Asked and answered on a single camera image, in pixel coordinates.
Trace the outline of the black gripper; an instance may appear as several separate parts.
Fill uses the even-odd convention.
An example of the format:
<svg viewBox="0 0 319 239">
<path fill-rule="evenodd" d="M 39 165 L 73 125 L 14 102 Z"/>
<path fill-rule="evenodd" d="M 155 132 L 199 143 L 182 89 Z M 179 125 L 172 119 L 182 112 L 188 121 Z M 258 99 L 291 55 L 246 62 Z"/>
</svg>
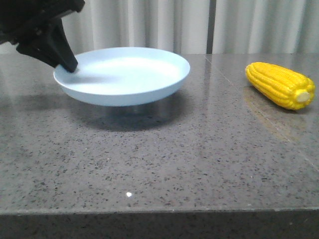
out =
<svg viewBox="0 0 319 239">
<path fill-rule="evenodd" d="M 2 0 L 0 43 L 18 53 L 73 73 L 78 62 L 65 36 L 62 17 L 81 12 L 83 0 Z"/>
</svg>

